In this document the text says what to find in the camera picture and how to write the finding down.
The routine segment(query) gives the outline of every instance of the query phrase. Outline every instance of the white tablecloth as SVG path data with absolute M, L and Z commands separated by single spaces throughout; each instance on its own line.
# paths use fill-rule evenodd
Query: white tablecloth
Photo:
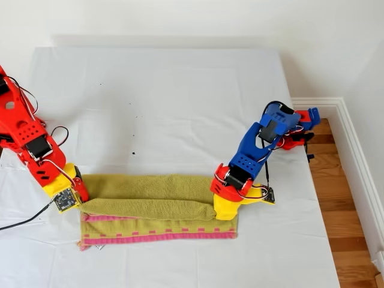
M 271 100 L 290 105 L 273 50 L 41 48 L 25 88 L 84 173 L 212 175 Z M 64 134 L 57 133 L 61 141 Z M 52 205 L 0 232 L 0 287 L 339 287 L 302 147 L 269 158 L 276 205 L 239 212 L 237 239 L 107 245 L 80 252 L 79 213 Z M 265 173 L 258 180 L 265 183 Z M 0 226 L 49 198 L 15 155 L 0 160 Z

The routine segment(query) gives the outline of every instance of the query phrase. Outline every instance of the pink stripe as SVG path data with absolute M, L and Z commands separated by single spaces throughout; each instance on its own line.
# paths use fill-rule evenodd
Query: pink stripe
M 235 232 L 218 232 L 218 233 L 165 233 L 160 235 L 145 235 L 136 237 L 120 237 L 120 238 L 100 238 L 100 239 L 84 239 L 86 245 L 97 244 L 124 244 L 148 241 L 160 241 L 171 239 L 227 239 L 236 238 Z
M 109 215 L 87 215 L 82 217 L 82 221 L 95 222 L 95 221 L 113 221 L 113 220 L 127 220 L 137 219 L 137 217 L 120 217 L 120 216 L 109 216 Z

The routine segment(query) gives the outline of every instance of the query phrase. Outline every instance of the wooden floor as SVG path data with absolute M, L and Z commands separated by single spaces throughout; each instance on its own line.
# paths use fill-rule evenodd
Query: wooden floor
M 311 173 L 341 288 L 377 287 L 367 245 L 328 121 L 308 143 Z

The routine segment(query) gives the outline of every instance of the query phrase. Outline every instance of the green towel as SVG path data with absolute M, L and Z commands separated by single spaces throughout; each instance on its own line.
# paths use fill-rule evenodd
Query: green towel
M 179 238 L 234 238 L 237 219 L 216 220 L 212 178 L 84 175 L 81 245 Z

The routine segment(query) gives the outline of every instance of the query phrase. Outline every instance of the white baseboard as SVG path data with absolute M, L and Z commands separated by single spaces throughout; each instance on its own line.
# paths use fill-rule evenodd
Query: white baseboard
M 343 98 L 292 98 L 297 110 L 318 107 L 328 118 L 372 262 L 384 273 L 384 209 Z

